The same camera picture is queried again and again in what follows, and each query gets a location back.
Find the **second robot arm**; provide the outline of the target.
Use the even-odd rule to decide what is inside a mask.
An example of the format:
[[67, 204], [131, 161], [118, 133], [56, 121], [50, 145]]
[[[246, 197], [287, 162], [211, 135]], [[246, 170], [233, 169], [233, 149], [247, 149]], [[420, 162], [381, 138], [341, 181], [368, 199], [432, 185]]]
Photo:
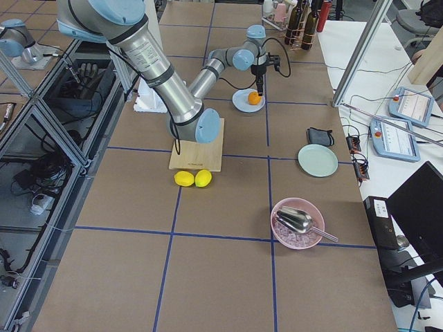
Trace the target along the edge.
[[42, 60], [44, 53], [20, 19], [9, 19], [1, 22], [1, 50], [10, 57], [19, 57], [27, 64]]

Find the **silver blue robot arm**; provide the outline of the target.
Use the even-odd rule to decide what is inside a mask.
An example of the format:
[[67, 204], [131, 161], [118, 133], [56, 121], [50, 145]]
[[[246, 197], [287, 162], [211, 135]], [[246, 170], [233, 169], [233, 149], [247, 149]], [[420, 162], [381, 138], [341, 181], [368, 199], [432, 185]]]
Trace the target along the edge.
[[148, 28], [144, 1], [58, 1], [61, 33], [93, 43], [119, 47], [147, 85], [165, 104], [172, 135], [180, 140], [210, 143], [221, 119], [203, 98], [229, 66], [255, 70], [266, 62], [265, 29], [250, 26], [241, 46], [216, 49], [190, 86], [186, 86]]

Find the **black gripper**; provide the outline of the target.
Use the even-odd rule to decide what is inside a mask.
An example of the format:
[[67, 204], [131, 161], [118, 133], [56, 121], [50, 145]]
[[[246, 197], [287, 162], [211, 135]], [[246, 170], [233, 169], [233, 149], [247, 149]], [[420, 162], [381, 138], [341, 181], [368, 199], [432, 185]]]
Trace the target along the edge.
[[258, 95], [263, 95], [263, 77], [266, 74], [267, 55], [260, 56], [256, 64], [251, 66], [251, 73], [255, 77]]

